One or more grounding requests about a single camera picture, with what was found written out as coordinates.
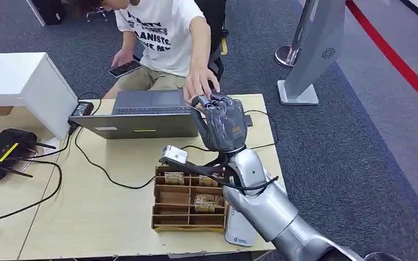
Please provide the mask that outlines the person's right hand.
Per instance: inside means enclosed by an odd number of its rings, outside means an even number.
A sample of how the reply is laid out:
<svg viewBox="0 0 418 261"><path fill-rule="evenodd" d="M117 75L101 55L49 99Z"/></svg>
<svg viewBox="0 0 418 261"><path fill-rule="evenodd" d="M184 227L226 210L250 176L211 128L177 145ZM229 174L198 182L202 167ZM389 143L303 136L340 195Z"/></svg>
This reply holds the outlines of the person's right hand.
<svg viewBox="0 0 418 261"><path fill-rule="evenodd" d="M133 60L133 49L120 49L113 58L111 68L122 66Z"/></svg>

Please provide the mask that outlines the person's left hand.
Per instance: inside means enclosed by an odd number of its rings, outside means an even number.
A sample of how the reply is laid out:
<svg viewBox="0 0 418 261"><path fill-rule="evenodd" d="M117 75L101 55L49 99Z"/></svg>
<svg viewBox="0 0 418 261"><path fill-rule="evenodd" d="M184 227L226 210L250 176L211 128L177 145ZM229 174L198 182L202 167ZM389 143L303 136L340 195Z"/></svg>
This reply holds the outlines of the person's left hand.
<svg viewBox="0 0 418 261"><path fill-rule="evenodd" d="M204 66L191 66L183 87L184 98L187 103L192 99L205 95L210 97L212 90L220 92L220 85L213 72Z"/></svg>

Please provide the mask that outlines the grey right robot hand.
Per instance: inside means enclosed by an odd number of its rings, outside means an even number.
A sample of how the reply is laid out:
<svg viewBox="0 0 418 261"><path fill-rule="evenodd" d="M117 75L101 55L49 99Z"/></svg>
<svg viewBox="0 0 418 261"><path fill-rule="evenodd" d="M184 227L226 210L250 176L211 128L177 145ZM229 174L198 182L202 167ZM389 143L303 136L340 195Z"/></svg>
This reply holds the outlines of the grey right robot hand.
<svg viewBox="0 0 418 261"><path fill-rule="evenodd" d="M233 152L245 148L247 124L243 104L228 96L196 96L190 102L193 121L207 149Z"/></svg>

